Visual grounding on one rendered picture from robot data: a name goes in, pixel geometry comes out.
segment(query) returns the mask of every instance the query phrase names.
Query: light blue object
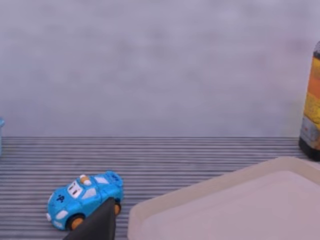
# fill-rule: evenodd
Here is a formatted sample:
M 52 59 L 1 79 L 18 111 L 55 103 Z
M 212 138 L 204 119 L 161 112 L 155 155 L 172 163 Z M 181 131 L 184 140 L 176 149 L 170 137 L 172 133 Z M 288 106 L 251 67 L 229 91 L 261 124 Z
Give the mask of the light blue object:
M 46 218 L 59 230 L 68 228 L 68 220 L 74 216 L 84 218 L 92 214 L 108 198 L 120 205 L 124 198 L 122 178 L 113 171 L 85 176 L 71 184 L 56 189 L 48 200 Z
M 5 121 L 0 117 L 0 157 L 2 154 L 2 137 L 1 137 L 1 128 L 5 125 Z

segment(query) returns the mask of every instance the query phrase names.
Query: table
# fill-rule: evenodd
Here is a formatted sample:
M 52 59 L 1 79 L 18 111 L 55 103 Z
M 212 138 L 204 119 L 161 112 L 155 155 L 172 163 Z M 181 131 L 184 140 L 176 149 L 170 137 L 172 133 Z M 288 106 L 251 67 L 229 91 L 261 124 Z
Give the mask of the table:
M 306 158 L 297 138 L 4 137 L 0 239 L 61 240 L 67 232 L 47 221 L 47 201 L 82 173 L 123 177 L 116 240 L 126 240 L 133 205 L 280 156 Z

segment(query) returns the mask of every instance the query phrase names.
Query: car door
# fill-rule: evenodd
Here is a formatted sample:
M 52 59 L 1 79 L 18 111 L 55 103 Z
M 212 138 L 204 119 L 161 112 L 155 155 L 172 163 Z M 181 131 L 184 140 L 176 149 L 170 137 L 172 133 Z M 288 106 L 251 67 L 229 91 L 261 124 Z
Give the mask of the car door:
M 99 189 L 96 186 L 88 187 L 81 197 L 84 212 L 90 215 L 102 203 Z

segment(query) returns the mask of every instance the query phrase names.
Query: car windshield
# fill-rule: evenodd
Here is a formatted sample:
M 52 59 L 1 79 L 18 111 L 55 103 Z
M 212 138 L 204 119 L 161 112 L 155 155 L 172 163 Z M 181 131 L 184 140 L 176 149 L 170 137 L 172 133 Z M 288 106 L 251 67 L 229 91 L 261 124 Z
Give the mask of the car windshield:
M 80 194 L 82 193 L 82 191 L 83 191 L 83 188 L 81 186 L 79 186 L 79 184 L 77 183 L 76 180 L 68 186 L 68 193 L 74 199 L 79 197 Z

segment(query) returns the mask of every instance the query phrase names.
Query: white tray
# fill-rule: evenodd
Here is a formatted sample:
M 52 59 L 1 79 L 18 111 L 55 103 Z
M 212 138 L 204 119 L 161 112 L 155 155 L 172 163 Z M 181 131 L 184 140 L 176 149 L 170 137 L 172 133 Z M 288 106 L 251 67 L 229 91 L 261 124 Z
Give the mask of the white tray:
M 319 240 L 319 165 L 280 157 L 141 202 L 128 238 Z

